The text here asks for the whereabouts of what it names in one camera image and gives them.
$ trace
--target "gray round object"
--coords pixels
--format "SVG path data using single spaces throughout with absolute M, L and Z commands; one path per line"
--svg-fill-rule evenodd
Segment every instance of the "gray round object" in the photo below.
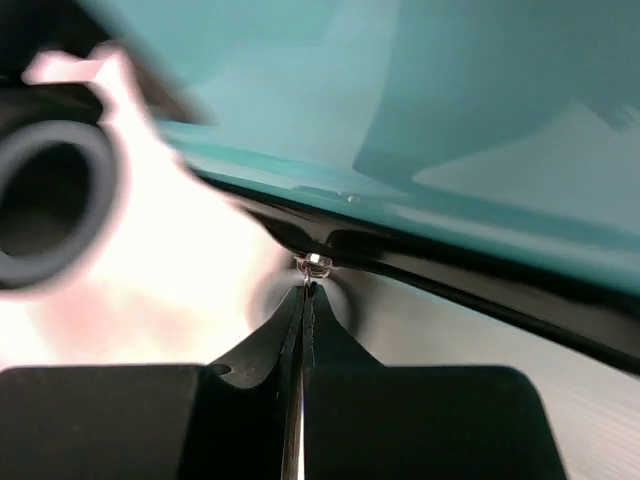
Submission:
M 329 277 L 314 279 L 314 281 L 322 285 L 327 293 L 336 320 L 338 320 L 343 327 L 348 328 L 351 323 L 352 312 L 348 297 L 342 287 Z M 258 288 L 258 293 L 252 304 L 252 318 L 249 319 L 250 323 L 254 327 L 257 327 L 269 320 L 287 292 L 292 287 L 302 286 L 303 283 L 304 278 L 297 270 L 284 270 L 275 272 L 269 276 Z
M 86 162 L 89 175 L 86 208 L 64 241 L 43 253 L 10 256 L 0 246 L 2 285 L 28 286 L 64 270 L 92 243 L 108 216 L 118 184 L 111 144 L 97 126 L 72 121 L 34 123 L 0 143 L 0 201 L 20 168 L 45 149 L 64 144 L 77 149 Z

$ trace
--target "small metal object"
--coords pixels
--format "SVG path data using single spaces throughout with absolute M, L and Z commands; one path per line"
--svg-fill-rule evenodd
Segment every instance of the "small metal object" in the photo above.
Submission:
M 313 278 L 327 278 L 333 268 L 333 260 L 318 253 L 308 253 L 304 258 L 296 257 L 300 273 L 304 275 L 304 286 L 308 288 Z

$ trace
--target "teal glossy surface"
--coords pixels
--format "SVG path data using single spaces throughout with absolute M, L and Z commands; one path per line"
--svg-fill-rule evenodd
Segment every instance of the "teal glossy surface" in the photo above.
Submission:
M 212 119 L 158 119 L 193 168 L 640 293 L 640 3 L 99 3 Z

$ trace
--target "black circular opening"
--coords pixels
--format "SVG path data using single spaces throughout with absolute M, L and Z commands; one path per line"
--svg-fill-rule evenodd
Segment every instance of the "black circular opening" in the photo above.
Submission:
M 58 247 L 80 223 L 89 191 L 89 165 L 73 145 L 26 159 L 0 192 L 0 250 L 24 257 Z
M 214 365 L 211 365 L 211 370 L 213 370 L 213 373 L 219 376 L 231 373 L 231 367 L 229 365 L 225 365 L 224 363 L 216 363 Z

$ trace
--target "pink surface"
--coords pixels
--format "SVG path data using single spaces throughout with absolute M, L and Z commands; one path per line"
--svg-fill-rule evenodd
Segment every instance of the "pink surface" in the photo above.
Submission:
M 185 173 L 139 108 L 126 58 L 49 55 L 31 81 L 92 80 L 123 164 L 112 218 L 71 270 L 0 293 L 0 369 L 23 364 L 207 362 L 249 333 L 256 286 L 285 252 Z

